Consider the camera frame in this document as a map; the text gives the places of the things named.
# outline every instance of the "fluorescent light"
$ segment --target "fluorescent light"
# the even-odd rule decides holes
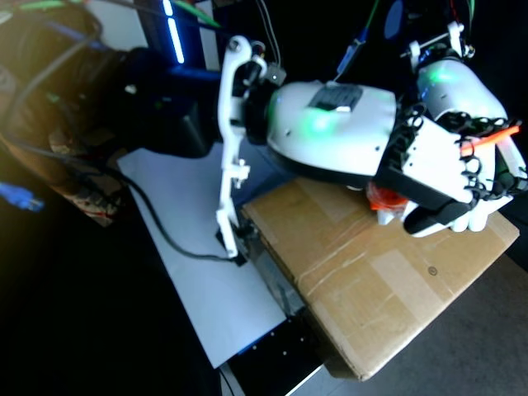
[[[168,17],[174,15],[170,0],[163,0],[163,10]],[[178,35],[178,29],[176,28],[176,21],[172,18],[168,18],[167,24],[168,31],[171,33],[172,45],[174,45],[174,51],[176,52],[176,59],[179,64],[183,64],[185,59],[183,58],[182,43],[180,42],[180,36]]]
[[[163,0],[163,9],[165,10],[165,15],[168,17],[172,17],[174,14],[170,0]]]
[[[174,50],[176,51],[176,59],[180,64],[185,62],[183,58],[182,43],[180,42],[180,36],[176,28],[176,21],[172,18],[168,19],[168,30],[171,32],[172,43],[174,44]]]

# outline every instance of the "orange object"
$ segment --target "orange object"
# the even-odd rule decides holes
[[[408,203],[407,198],[387,188],[377,187],[372,182],[367,186],[366,196],[372,210],[400,210]]]
[[[486,146],[488,144],[497,144],[501,141],[503,141],[508,136],[512,136],[513,134],[518,134],[521,132],[521,128],[518,126],[512,126],[511,128],[508,128],[507,130],[501,130],[497,132],[496,134],[492,134],[491,136],[488,136],[487,138],[482,138],[478,142],[475,142],[473,144],[466,144],[460,149],[460,152],[462,155],[471,155],[474,148],[477,148],[478,146]]]

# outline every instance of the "robotic hand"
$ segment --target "robotic hand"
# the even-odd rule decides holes
[[[374,183],[398,193],[408,200],[404,228],[415,237],[448,227],[482,230],[489,214],[527,191],[528,182],[510,137],[520,123],[507,119],[501,103],[463,63],[473,53],[460,41],[463,28],[454,22],[437,40],[410,44],[417,99],[407,108],[392,92],[360,85],[292,82],[276,90],[267,111],[261,109],[271,156],[305,177],[353,189]],[[447,45],[439,42],[445,38]],[[235,95],[241,66],[246,89]],[[245,105],[266,78],[276,76],[269,76],[252,45],[242,36],[232,38],[219,92],[224,157],[217,211],[230,257],[238,254],[231,188],[249,175],[238,158],[254,118]],[[387,222],[380,217],[381,224]]]

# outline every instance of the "concrete floor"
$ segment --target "concrete floor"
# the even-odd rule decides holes
[[[294,396],[526,395],[528,274],[497,261],[374,378],[320,370]]]

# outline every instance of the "white table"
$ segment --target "white table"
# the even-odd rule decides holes
[[[221,152],[221,144],[216,144],[206,158],[186,159],[140,149],[119,160],[121,171],[145,190],[167,231],[192,252],[226,255],[215,238]],[[243,188],[236,191],[235,204],[289,178],[266,158],[263,148],[243,144],[241,158],[247,159],[252,170]],[[251,262],[238,267],[181,256],[165,242],[143,201],[133,193],[214,368],[285,320]]]

